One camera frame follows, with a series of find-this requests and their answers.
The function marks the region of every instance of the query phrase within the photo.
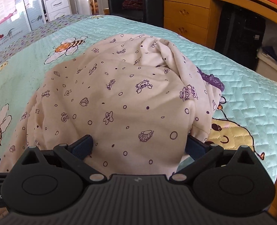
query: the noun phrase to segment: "white cabinet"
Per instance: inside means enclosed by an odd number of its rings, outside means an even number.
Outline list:
[[[72,14],[69,0],[45,0],[49,21]]]

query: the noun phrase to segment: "wooden desk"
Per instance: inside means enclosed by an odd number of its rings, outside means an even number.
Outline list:
[[[165,0],[164,28],[213,49],[225,2],[251,10],[277,23],[277,5],[268,0]]]

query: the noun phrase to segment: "glass panel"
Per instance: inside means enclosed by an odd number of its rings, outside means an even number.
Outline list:
[[[8,0],[0,0],[0,16],[2,16],[2,13],[6,16],[0,22],[0,51],[30,31],[24,13],[24,1],[15,0],[16,10],[13,14],[8,14],[6,9],[9,6],[11,6],[11,3],[8,4]]]
[[[32,30],[44,25],[43,14],[39,0],[24,0],[26,13]]]

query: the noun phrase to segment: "quilted bedspread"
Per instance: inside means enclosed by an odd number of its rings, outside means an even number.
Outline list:
[[[147,34],[172,41],[202,72],[213,74],[225,85],[220,104],[213,119],[213,130],[227,134],[216,135],[211,141],[227,137],[229,144],[235,137],[243,136],[243,142],[254,152],[273,181],[277,177],[277,83],[235,63],[225,56],[195,44],[166,29],[130,21],[115,16],[82,16],[65,27],[45,34],[40,28],[8,48],[0,57],[0,156],[8,146],[15,126],[25,114],[23,110],[34,91],[43,82],[45,72],[56,64],[81,55],[89,46],[115,34]],[[72,55],[62,55],[45,64],[66,39],[78,41],[78,49]],[[237,148],[237,143],[224,148]]]

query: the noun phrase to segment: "white storage box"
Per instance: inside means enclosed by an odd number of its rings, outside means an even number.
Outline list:
[[[257,57],[259,60],[256,72],[277,82],[277,62],[269,55],[264,54],[262,49],[258,50]]]

